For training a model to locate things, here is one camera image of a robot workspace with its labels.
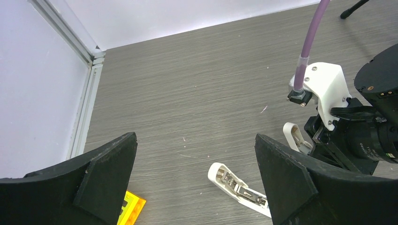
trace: white plastic part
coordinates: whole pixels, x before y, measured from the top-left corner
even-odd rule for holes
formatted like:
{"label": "white plastic part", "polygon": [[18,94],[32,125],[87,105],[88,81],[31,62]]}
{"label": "white plastic part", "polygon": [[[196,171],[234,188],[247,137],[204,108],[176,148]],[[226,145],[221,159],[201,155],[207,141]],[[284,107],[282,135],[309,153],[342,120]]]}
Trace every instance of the white plastic part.
{"label": "white plastic part", "polygon": [[283,133],[291,149],[308,154],[312,150],[312,145],[306,142],[297,124],[285,123]]}
{"label": "white plastic part", "polygon": [[[293,75],[293,77],[289,81],[289,92],[291,92],[291,90],[293,90],[294,78],[295,78],[295,75]],[[304,88],[304,90],[311,92],[311,90],[309,90],[309,88],[305,84],[303,85],[303,88]],[[311,101],[313,101],[314,104],[317,105],[318,104],[318,96],[312,95]]]}
{"label": "white plastic part", "polygon": [[347,107],[346,99],[351,98],[341,66],[325,62],[316,62],[307,66],[304,90],[316,96],[313,98],[315,103],[318,101],[318,113],[323,124],[328,130],[334,130],[332,122],[340,119],[330,114],[331,108]]}
{"label": "white plastic part", "polygon": [[213,182],[216,186],[218,186],[221,190],[223,190],[225,193],[227,193],[229,196],[237,200],[240,204],[249,207],[252,210],[255,210],[269,218],[271,218],[271,212],[269,211],[269,206],[268,206],[268,200],[265,202],[263,206],[255,204],[241,196],[238,195],[238,193],[234,190],[232,190],[228,185],[224,184],[221,182],[221,179],[219,178],[220,172],[219,171],[224,171],[228,172],[230,176],[234,179],[234,181],[237,183],[238,188],[244,188],[245,190],[252,192],[256,194],[257,196],[260,196],[264,199],[267,197],[257,191],[254,191],[248,187],[246,183],[244,183],[241,179],[239,179],[231,170],[228,169],[228,167],[222,163],[213,163],[209,169],[209,172],[207,174],[207,177],[211,182]]}

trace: black camera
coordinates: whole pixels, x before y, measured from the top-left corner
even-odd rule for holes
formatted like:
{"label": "black camera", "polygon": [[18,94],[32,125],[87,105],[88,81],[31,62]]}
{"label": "black camera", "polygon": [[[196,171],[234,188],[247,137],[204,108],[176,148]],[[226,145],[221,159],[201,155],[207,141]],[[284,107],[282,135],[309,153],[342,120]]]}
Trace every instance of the black camera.
{"label": "black camera", "polygon": [[311,117],[304,130],[312,138],[310,156],[363,174],[373,174],[378,161],[398,163],[398,45],[364,65],[355,88],[372,105],[348,98],[346,108],[332,108],[340,118],[329,131],[320,116]]}
{"label": "black camera", "polygon": [[332,108],[332,131],[321,117],[304,129],[308,155],[258,134],[256,157],[274,224],[398,224],[398,180],[371,176],[379,161],[398,163],[398,45],[366,64],[356,98]]}

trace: yellow lego brick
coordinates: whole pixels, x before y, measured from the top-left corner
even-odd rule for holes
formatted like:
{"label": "yellow lego brick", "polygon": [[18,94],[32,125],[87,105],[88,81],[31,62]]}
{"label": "yellow lego brick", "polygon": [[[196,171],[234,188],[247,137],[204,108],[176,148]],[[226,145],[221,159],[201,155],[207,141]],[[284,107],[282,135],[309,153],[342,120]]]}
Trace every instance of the yellow lego brick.
{"label": "yellow lego brick", "polygon": [[136,222],[145,203],[145,199],[126,191],[117,225],[133,225]]}

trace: white 3d printed bracket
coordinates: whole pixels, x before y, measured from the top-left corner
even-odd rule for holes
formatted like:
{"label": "white 3d printed bracket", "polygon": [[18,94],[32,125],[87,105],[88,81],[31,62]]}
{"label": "white 3d printed bracket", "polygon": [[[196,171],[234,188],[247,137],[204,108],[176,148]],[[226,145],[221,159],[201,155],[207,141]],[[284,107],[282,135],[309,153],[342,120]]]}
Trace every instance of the white 3d printed bracket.
{"label": "white 3d printed bracket", "polygon": [[267,197],[248,187],[222,163],[213,163],[207,177],[229,196],[265,216],[271,218]]}
{"label": "white 3d printed bracket", "polygon": [[[294,77],[289,83],[293,86]],[[306,68],[304,89],[312,92],[315,103],[318,104],[318,113],[325,127],[332,131],[333,121],[340,119],[330,114],[333,107],[347,107],[347,98],[351,95],[345,82],[343,69],[340,65],[316,62]]]}

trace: cable connector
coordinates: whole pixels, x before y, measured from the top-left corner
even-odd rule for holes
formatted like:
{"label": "cable connector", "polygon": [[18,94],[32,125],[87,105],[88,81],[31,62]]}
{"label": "cable connector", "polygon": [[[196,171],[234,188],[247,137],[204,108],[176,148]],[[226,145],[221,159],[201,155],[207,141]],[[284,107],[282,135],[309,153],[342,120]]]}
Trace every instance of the cable connector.
{"label": "cable connector", "polygon": [[296,92],[295,90],[291,90],[287,99],[293,103],[299,104],[302,107],[306,106],[308,102],[312,98],[312,93],[306,90],[302,90],[301,92]]}

